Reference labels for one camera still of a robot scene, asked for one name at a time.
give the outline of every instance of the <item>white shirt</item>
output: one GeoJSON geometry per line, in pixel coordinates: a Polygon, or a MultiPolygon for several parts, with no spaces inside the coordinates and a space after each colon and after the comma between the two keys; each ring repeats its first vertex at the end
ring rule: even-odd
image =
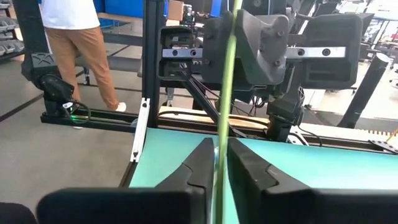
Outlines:
{"type": "Polygon", "coordinates": [[[81,30],[100,26],[93,0],[42,0],[44,27],[81,30]]]}

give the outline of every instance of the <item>blue bin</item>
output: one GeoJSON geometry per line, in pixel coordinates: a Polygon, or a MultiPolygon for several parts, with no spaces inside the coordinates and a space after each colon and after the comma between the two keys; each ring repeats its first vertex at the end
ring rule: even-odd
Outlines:
{"type": "MultiPolygon", "coordinates": [[[[106,13],[129,16],[136,18],[144,17],[144,1],[145,0],[105,0],[106,13]]],[[[169,1],[165,1],[164,14],[169,13],[169,1]]]]}
{"type": "Polygon", "coordinates": [[[105,12],[105,6],[103,0],[94,0],[94,6],[96,12],[105,12]]]}

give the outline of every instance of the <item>black plastic housing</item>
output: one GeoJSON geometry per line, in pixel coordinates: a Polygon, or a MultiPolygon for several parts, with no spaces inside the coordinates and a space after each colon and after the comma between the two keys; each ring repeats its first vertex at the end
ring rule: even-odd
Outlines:
{"type": "Polygon", "coordinates": [[[40,224],[209,223],[214,158],[206,138],[154,188],[59,190],[39,202],[37,218],[40,224]]]}
{"type": "Polygon", "coordinates": [[[312,189],[259,157],[228,143],[228,173],[240,224],[393,224],[398,190],[312,189]]]}
{"type": "Polygon", "coordinates": [[[188,27],[172,26],[160,29],[160,46],[158,48],[159,68],[158,76],[161,80],[186,81],[191,76],[190,67],[193,64],[191,58],[178,58],[171,60],[162,58],[163,49],[172,49],[175,46],[192,48],[194,45],[193,32],[188,27]]]}
{"type": "Polygon", "coordinates": [[[346,47],[346,58],[320,58],[297,63],[295,75],[302,87],[349,88],[356,82],[363,22],[357,15],[332,14],[310,20],[304,30],[304,47],[346,47]]]}

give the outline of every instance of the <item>white bracket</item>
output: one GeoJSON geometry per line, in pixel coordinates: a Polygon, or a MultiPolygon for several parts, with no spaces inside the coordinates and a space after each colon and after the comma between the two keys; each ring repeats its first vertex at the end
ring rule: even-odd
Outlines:
{"type": "Polygon", "coordinates": [[[290,141],[292,144],[296,145],[302,145],[302,146],[309,146],[309,143],[305,138],[301,135],[301,131],[297,126],[292,126],[290,129],[290,134],[287,139],[290,141]]]}
{"type": "Polygon", "coordinates": [[[134,135],[134,142],[132,144],[130,162],[138,162],[144,148],[149,116],[149,102],[150,99],[143,98],[141,100],[141,107],[139,108],[138,121],[136,126],[136,133],[134,135]]]}

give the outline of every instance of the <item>wooden board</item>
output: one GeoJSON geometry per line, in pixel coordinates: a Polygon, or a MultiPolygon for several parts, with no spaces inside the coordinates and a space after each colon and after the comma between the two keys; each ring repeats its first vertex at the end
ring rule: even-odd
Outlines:
{"type": "MultiPolygon", "coordinates": [[[[185,108],[176,108],[176,107],[169,107],[169,106],[162,106],[159,110],[159,113],[162,113],[164,111],[178,111],[178,112],[186,112],[186,113],[196,113],[196,114],[206,114],[204,111],[200,110],[190,110],[190,109],[185,109],[185,108]]],[[[241,118],[249,118],[253,119],[256,121],[261,121],[263,123],[268,123],[269,120],[266,118],[255,118],[255,117],[247,117],[247,116],[241,116],[241,115],[233,115],[234,117],[241,117],[241,118]]],[[[186,115],[186,114],[163,114],[160,117],[162,118],[174,118],[174,119],[182,119],[185,121],[199,121],[203,123],[213,123],[211,118],[209,117],[204,117],[204,116],[192,116],[192,115],[186,115]]],[[[242,121],[240,119],[229,119],[229,123],[232,126],[237,126],[237,127],[249,127],[249,128],[255,128],[255,129],[264,129],[266,128],[264,125],[258,124],[258,123],[253,123],[250,121],[242,121]]]]}
{"type": "MultiPolygon", "coordinates": [[[[200,110],[191,110],[186,108],[177,108],[177,107],[169,107],[169,106],[162,106],[159,110],[159,113],[164,111],[176,111],[176,112],[186,112],[186,113],[196,113],[196,114],[206,114],[204,111],[200,110]]],[[[242,115],[233,115],[235,117],[241,118],[248,118],[253,119],[256,121],[261,121],[264,123],[269,123],[269,120],[266,118],[255,118],[255,117],[248,117],[242,115]]],[[[173,119],[181,119],[184,121],[197,121],[203,123],[213,123],[213,121],[209,117],[204,116],[193,116],[187,114],[163,114],[160,115],[161,118],[173,118],[173,119]]],[[[229,119],[229,123],[232,126],[236,127],[244,127],[244,128],[253,128],[253,129],[264,129],[265,126],[249,121],[242,121],[239,119],[229,119]]],[[[328,138],[340,138],[340,139],[355,139],[358,141],[368,141],[368,140],[377,140],[377,141],[385,141],[388,138],[388,133],[373,133],[367,130],[359,130],[359,129],[348,129],[348,128],[337,128],[333,126],[322,126],[317,124],[306,124],[302,123],[300,127],[303,130],[309,131],[320,137],[328,137],[328,138]]],[[[395,147],[398,146],[398,138],[395,137],[391,139],[389,142],[393,144],[395,147]]]]}

